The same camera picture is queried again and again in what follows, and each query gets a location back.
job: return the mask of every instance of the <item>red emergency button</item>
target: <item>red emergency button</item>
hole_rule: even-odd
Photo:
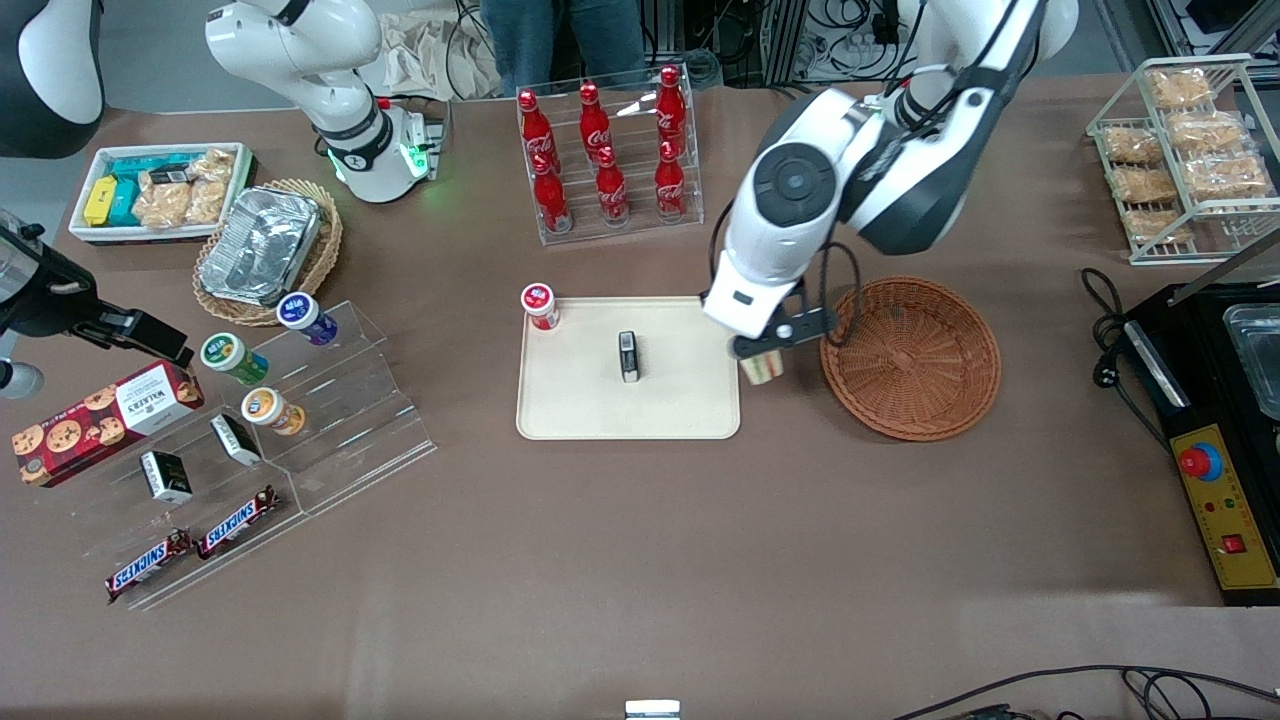
[[[1222,551],[1228,555],[1244,552],[1244,538],[1240,536],[1222,536]]]
[[[1178,466],[1188,475],[1206,483],[1222,477],[1222,456],[1207,442],[1197,442],[1178,454]]]

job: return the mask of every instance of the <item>beige tray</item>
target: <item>beige tray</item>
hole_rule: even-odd
[[[724,439],[739,427],[731,333],[696,297],[557,300],[549,332],[525,323],[516,428],[529,439]],[[640,382],[623,383],[632,331]]]

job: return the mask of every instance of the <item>white can lid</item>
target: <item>white can lid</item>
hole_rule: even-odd
[[[284,398],[269,387],[248,391],[241,401],[241,416],[255,425],[270,425],[284,414]]]
[[[215,333],[205,341],[200,360],[219,373],[230,370],[244,359],[244,342],[232,333]]]
[[[547,283],[532,283],[520,292],[520,305],[525,313],[540,318],[556,309],[556,293]]]
[[[308,293],[291,292],[275,306],[275,319],[291,331],[310,328],[320,316],[320,304]]]

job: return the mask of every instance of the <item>wicker basket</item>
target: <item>wicker basket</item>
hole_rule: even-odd
[[[262,187],[305,195],[320,204],[320,233],[316,236],[315,242],[311,245],[311,251],[302,264],[302,270],[298,273],[300,279],[294,288],[315,295],[316,290],[320,288],[320,283],[329,274],[329,270],[338,263],[338,249],[342,246],[342,218],[338,217],[338,206],[334,204],[329,191],[314,182],[284,179],[271,181]],[[209,252],[212,251],[214,245],[218,243],[218,238],[221,234],[223,228],[219,225],[200,250],[200,258],[196,259],[196,270],[192,274],[191,284],[196,288],[196,300],[200,301],[200,306],[209,310],[210,314],[224,320],[230,320],[237,325],[264,328],[279,324],[275,319],[274,307],[259,307],[247,302],[223,300],[221,297],[209,295],[205,292],[205,288],[200,287],[200,265],[209,258]]]
[[[836,304],[844,337],[855,295]],[[955,437],[982,419],[1000,388],[996,336],[972,305],[909,277],[868,283],[854,336],[823,338],[822,370],[840,402],[872,429],[909,441]]]

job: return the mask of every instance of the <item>white storage box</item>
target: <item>white storage box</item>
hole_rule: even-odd
[[[147,227],[92,227],[84,222],[84,205],[88,204],[90,191],[99,178],[106,174],[113,161],[123,158],[146,158],[151,155],[170,155],[174,152],[205,152],[210,147],[225,150],[236,155],[236,165],[232,168],[232,179],[227,183],[227,197],[223,200],[223,211],[218,217],[219,223],[227,219],[236,202],[236,196],[244,190],[248,182],[250,167],[253,164],[253,152],[241,142],[204,142],[195,145],[133,145],[128,147],[104,147],[93,155],[90,163],[84,184],[81,186],[79,199],[76,200],[76,209],[72,211],[67,229],[72,234],[92,245],[150,245],[157,242],[188,242],[200,241],[218,228],[219,223],[209,225],[179,225],[173,228],[152,229]]]

